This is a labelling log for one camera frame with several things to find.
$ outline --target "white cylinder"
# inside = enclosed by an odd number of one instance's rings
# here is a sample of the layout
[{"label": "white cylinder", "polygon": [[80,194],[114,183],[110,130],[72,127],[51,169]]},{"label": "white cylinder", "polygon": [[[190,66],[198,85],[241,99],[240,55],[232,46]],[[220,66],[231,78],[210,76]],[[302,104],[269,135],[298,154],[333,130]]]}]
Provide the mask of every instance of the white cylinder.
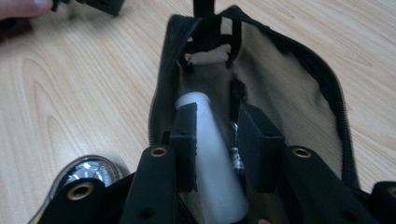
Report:
[{"label": "white cylinder", "polygon": [[181,96],[176,108],[197,104],[197,155],[195,157],[198,195],[206,224],[229,224],[248,212],[248,202],[219,132],[210,100],[201,92]]}]

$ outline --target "wood grain surface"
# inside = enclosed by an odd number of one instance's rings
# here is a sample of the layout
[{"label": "wood grain surface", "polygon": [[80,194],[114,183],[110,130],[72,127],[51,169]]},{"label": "wood grain surface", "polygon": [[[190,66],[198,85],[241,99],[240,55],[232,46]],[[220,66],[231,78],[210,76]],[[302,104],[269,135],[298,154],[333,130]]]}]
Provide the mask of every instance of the wood grain surface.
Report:
[{"label": "wood grain surface", "polygon": [[[361,186],[396,180],[396,2],[226,1],[305,44],[343,87]],[[0,223],[26,223],[67,163],[137,166],[171,14],[192,0],[126,0],[117,18],[74,2],[0,44]]]}]

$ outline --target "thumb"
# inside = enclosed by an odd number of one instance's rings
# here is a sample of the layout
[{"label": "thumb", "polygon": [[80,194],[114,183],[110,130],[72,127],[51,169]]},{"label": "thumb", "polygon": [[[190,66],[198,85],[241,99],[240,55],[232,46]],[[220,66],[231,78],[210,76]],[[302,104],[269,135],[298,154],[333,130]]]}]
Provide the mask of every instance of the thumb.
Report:
[{"label": "thumb", "polygon": [[51,7],[52,0],[0,0],[0,20],[38,16]]}]

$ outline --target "wooden table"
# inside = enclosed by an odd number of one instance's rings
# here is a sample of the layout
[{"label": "wooden table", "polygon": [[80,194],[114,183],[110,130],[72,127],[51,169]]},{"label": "wooden table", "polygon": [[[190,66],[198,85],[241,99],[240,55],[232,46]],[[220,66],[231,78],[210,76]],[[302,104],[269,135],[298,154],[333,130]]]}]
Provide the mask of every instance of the wooden table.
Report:
[{"label": "wooden table", "polygon": [[[361,186],[396,180],[396,3],[217,1],[317,52],[344,89]],[[134,171],[171,14],[191,0],[127,0],[111,18],[74,2],[0,44],[0,223],[26,223],[67,163],[98,154]]]}]

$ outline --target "black bag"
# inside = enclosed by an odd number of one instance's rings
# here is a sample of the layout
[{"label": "black bag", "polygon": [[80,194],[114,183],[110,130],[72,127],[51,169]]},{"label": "black bag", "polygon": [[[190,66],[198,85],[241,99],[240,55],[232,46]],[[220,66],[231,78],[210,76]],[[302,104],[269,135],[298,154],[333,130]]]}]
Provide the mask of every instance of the black bag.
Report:
[{"label": "black bag", "polygon": [[[168,23],[149,115],[150,144],[160,144],[172,129],[175,102],[189,91],[209,96],[229,136],[229,82],[237,77],[247,87],[247,103],[264,112],[287,146],[313,149],[347,186],[358,189],[343,93],[329,65],[239,7],[215,15],[214,1],[194,1],[194,15],[175,15]],[[190,204],[188,196],[185,201]]]}]

